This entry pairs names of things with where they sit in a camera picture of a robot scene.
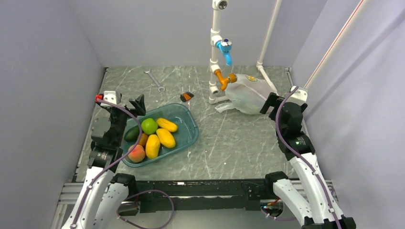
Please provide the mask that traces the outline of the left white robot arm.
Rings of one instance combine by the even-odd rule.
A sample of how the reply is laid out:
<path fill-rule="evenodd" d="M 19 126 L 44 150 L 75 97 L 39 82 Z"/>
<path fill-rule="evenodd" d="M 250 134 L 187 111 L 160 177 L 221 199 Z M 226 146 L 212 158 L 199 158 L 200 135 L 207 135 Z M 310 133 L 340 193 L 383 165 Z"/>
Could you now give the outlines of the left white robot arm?
<path fill-rule="evenodd" d="M 146 114 L 144 95 L 130 99 L 128 108 L 121 95 L 105 91 L 96 96 L 96 104 L 109 112 L 109 117 L 97 118 L 91 133 L 91 153 L 85 181 L 64 229 L 105 229 L 121 202 L 137 194 L 133 175 L 117 173 L 117 166 L 127 154 L 121 148 L 129 118 L 134 121 Z"/>

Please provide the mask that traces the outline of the white plastic bag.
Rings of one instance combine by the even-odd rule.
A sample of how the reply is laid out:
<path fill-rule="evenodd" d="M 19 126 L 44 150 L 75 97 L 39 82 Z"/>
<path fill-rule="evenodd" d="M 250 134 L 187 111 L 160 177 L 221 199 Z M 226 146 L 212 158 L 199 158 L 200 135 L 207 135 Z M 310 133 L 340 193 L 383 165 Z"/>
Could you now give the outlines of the white plastic bag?
<path fill-rule="evenodd" d="M 236 76 L 237 81 L 229 84 L 224 91 L 229 102 L 215 107 L 219 113 L 236 109 L 243 114 L 259 115 L 269 94 L 278 94 L 274 84 L 269 84 L 264 79 L 246 74 L 237 74 Z"/>

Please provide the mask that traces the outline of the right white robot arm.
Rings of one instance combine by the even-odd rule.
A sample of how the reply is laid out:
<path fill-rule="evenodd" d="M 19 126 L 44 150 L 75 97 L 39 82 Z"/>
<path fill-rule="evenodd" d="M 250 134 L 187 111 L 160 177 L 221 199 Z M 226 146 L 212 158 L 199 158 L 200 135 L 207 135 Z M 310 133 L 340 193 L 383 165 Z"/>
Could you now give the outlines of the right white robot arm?
<path fill-rule="evenodd" d="M 352 217 L 346 217 L 329 190 L 318 165 L 314 146 L 302 131 L 303 112 L 307 104 L 290 92 L 287 98 L 270 93 L 261 113 L 273 108 L 269 118 L 276 124 L 277 143 L 298 175 L 304 197 L 284 172 L 265 176 L 263 192 L 278 197 L 294 214 L 303 229 L 354 229 Z"/>

